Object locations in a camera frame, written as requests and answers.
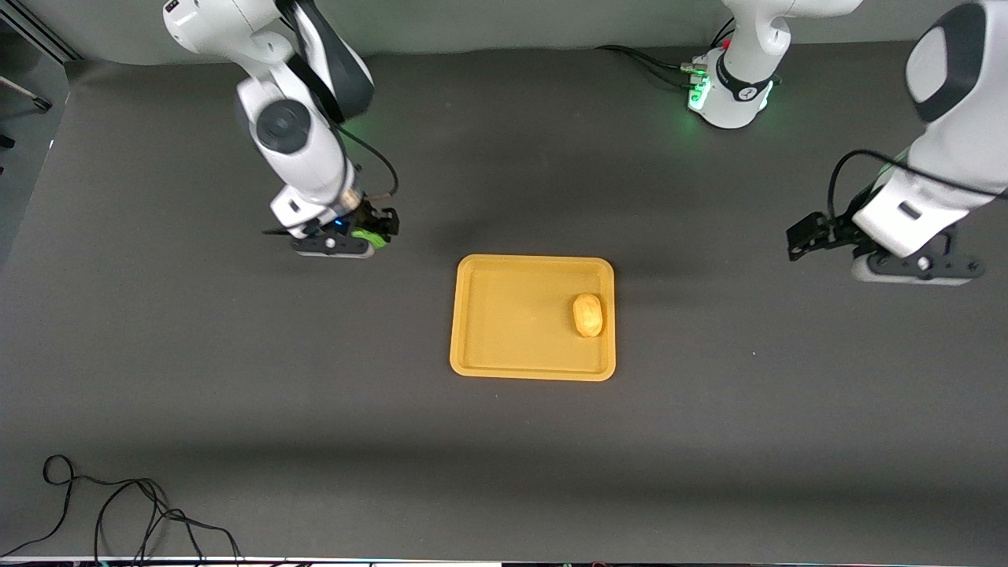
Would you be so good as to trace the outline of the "aluminium frame profile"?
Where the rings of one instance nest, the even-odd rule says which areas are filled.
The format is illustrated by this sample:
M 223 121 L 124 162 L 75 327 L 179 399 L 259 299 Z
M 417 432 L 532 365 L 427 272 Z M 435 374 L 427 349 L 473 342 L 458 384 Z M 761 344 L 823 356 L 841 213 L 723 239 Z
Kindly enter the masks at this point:
M 43 23 L 28 8 L 16 3 L 0 5 L 0 20 L 7 28 L 11 28 L 23 39 L 26 39 L 40 53 L 57 61 L 60 65 L 71 61 L 85 60 L 85 56 L 66 43 L 50 26 Z

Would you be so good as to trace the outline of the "yellow potato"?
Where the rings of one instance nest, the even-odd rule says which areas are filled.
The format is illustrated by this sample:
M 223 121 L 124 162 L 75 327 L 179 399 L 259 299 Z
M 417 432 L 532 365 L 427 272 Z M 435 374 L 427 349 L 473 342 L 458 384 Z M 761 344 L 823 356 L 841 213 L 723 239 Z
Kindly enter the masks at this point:
M 606 323 L 606 309 L 595 294 L 580 294 L 572 303 L 573 323 L 577 333 L 584 338 L 594 338 L 602 334 Z

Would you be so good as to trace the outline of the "orange plastic tray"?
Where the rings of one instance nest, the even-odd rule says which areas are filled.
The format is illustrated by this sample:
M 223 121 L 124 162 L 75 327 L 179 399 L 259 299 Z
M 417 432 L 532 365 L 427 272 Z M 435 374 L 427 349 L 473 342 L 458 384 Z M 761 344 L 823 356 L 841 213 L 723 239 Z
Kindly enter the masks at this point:
M 572 303 L 595 294 L 602 334 L 577 333 Z M 615 273 L 601 258 L 471 254 L 458 262 L 449 362 L 460 376 L 602 383 L 617 365 Z

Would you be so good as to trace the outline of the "dark grey table mat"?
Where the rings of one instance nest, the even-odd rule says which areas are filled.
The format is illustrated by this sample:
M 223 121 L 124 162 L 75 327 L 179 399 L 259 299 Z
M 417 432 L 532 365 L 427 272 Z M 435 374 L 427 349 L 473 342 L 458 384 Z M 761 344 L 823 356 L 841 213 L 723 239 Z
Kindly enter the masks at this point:
M 0 552 L 65 454 L 253 556 L 1008 565 L 1008 203 L 964 287 L 784 250 L 843 154 L 921 131 L 908 50 L 797 46 L 740 132 L 612 53 L 372 56 L 350 129 L 401 235 L 368 261 L 264 235 L 240 69 L 73 65 L 0 272 Z M 458 376 L 470 254 L 611 262 L 615 373 Z

